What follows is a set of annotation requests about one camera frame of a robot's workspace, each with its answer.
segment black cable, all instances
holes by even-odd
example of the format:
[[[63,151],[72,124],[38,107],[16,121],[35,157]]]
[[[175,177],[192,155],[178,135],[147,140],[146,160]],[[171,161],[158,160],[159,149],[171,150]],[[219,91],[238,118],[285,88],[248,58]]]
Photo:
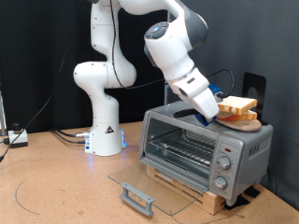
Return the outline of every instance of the black cable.
[[[146,87],[146,86],[149,86],[151,84],[154,84],[154,83],[157,83],[157,82],[160,82],[160,81],[164,81],[164,78],[161,78],[161,79],[158,79],[156,81],[152,81],[150,83],[147,83],[147,84],[144,84],[144,85],[141,85],[141,86],[135,86],[135,87],[124,87],[122,84],[121,84],[121,81],[118,77],[118,74],[115,70],[115,64],[114,64],[114,48],[115,48],[115,40],[116,40],[116,29],[115,29],[115,21],[114,21],[114,15],[113,15],[113,7],[112,7],[112,0],[110,0],[110,5],[111,5],[111,15],[112,15],[112,20],[113,20],[113,28],[114,28],[114,39],[113,39],[113,46],[112,46],[112,65],[113,65],[113,70],[114,70],[114,73],[115,73],[115,77],[116,79],[118,80],[118,82],[120,83],[120,85],[126,89],[126,90],[135,90],[135,89],[139,89],[139,88],[142,88],[142,87]]]
[[[61,130],[59,130],[58,128],[55,128],[55,127],[52,127],[51,129],[54,130],[54,131],[56,131],[56,132],[58,132],[58,133],[61,133],[61,134],[65,135],[65,136],[67,136],[67,137],[76,137],[75,134],[72,134],[72,133],[64,133],[63,131],[61,131]]]
[[[217,74],[222,73],[222,72],[228,72],[228,73],[231,74],[231,76],[232,76],[232,80],[233,80],[233,84],[232,84],[232,88],[231,88],[230,92],[229,92],[227,95],[218,93],[217,96],[220,97],[220,98],[227,98],[227,97],[229,97],[229,96],[232,94],[232,92],[233,92],[233,90],[234,90],[234,88],[235,88],[235,76],[234,76],[234,74],[233,74],[232,71],[223,69],[223,70],[220,70],[220,71],[217,72],[217,73],[214,73],[214,74],[212,74],[212,75],[207,76],[206,78],[214,77],[214,76],[216,76]]]
[[[28,128],[28,126],[32,123],[32,121],[34,121],[34,119],[45,109],[45,107],[48,105],[50,99],[52,98],[55,90],[56,90],[56,87],[57,87],[57,84],[58,84],[58,79],[60,77],[60,74],[62,72],[62,68],[64,66],[64,60],[65,60],[65,57],[67,55],[67,52],[69,50],[69,46],[70,46],[70,40],[71,40],[71,36],[72,36],[72,30],[73,30],[73,26],[75,24],[75,18],[76,18],[76,15],[77,15],[77,10],[78,10],[78,6],[80,5],[80,1],[81,0],[78,0],[78,4],[76,6],[76,9],[75,9],[75,13],[74,13],[74,16],[73,16],[73,20],[72,20],[72,24],[71,24],[71,30],[70,30],[70,33],[69,33],[69,37],[68,37],[68,44],[67,44],[67,48],[65,50],[65,53],[64,53],[64,57],[63,57],[63,60],[62,60],[62,63],[60,65],[60,68],[59,68],[59,71],[58,71],[58,74],[57,74],[57,77],[56,77],[56,80],[55,80],[55,84],[54,84],[54,88],[50,94],[50,97],[49,99],[47,100],[47,102],[44,104],[44,106],[32,117],[32,119],[27,123],[27,125],[21,130],[21,132],[19,133],[19,135],[12,141],[12,143],[10,143],[9,147],[7,148],[6,152],[0,157],[0,162],[4,159],[4,157],[7,155],[7,152],[9,151],[10,149],[10,146],[21,136],[21,134]]]
[[[74,143],[74,144],[85,144],[85,141],[77,141],[77,142],[73,142],[73,141],[70,141],[66,138],[63,138],[61,135],[59,135],[56,131],[52,130],[54,133],[56,133],[59,137],[61,137],[62,139],[64,139],[66,142],[69,142],[69,143]]]

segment bread slice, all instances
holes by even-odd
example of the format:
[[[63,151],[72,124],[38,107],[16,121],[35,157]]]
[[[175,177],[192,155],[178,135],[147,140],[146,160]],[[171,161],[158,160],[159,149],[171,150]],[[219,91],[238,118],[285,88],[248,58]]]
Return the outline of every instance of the bread slice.
[[[257,100],[250,98],[242,98],[229,96],[221,103],[218,103],[219,110],[232,114],[242,115],[258,104]]]
[[[227,112],[223,112],[223,111],[221,111],[217,115],[217,119],[219,119],[219,120],[230,120],[230,121],[244,120],[244,119],[257,119],[257,118],[258,118],[258,114],[251,110],[249,110],[249,112],[246,112],[242,115],[235,115],[235,114],[227,113]]]

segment wooden block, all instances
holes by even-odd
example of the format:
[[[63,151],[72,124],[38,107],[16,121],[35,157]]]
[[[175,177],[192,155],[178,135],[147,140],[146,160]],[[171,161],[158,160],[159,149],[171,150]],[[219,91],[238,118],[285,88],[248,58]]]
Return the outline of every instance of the wooden block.
[[[221,196],[209,191],[203,194],[200,190],[188,186],[187,184],[176,180],[172,176],[164,175],[151,166],[147,166],[147,176],[173,190],[185,199],[190,200],[190,202],[193,202],[198,198],[194,204],[211,215],[217,214],[224,207],[225,199]]]
[[[262,123],[257,119],[236,120],[236,121],[224,121],[224,120],[216,119],[216,121],[224,126],[227,126],[232,129],[240,130],[243,132],[258,131],[262,127]]]

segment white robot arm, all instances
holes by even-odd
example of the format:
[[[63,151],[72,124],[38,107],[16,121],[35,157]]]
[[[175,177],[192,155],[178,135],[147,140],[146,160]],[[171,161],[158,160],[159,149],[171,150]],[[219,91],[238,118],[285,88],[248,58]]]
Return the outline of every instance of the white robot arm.
[[[206,41],[208,28],[204,19],[179,0],[120,0],[120,3],[131,14],[166,9],[176,17],[173,22],[159,22],[149,28],[145,52],[153,65],[163,71],[175,94],[207,120],[213,119],[219,107],[207,79],[188,55]]]
[[[190,50],[206,41],[207,26],[199,15],[190,11],[179,0],[88,1],[93,3],[92,46],[105,54],[107,61],[81,63],[74,71],[74,80],[88,93],[93,105],[93,126],[89,134],[86,134],[86,152],[99,156],[111,156],[121,152],[119,103],[105,94],[105,89],[133,85],[136,78],[135,68],[121,53],[118,25],[118,12],[121,7],[135,15],[166,9],[177,17],[171,23],[160,22],[147,31],[145,51],[152,63],[163,71],[173,92],[183,101],[207,119],[218,114],[215,98],[207,87],[208,81],[194,67],[194,62],[188,56]],[[113,61],[114,28],[116,41]]]

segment wooden table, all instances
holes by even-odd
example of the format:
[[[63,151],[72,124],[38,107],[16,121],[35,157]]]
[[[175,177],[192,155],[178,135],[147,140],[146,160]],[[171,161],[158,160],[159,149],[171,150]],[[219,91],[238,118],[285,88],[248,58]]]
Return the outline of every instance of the wooden table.
[[[153,217],[136,212],[107,176],[139,160],[141,125],[121,124],[128,147],[112,157],[86,154],[53,133],[29,134],[29,147],[11,149],[0,163],[0,223],[299,223],[298,211],[261,185],[250,204],[216,216],[193,204],[174,217],[155,207]]]

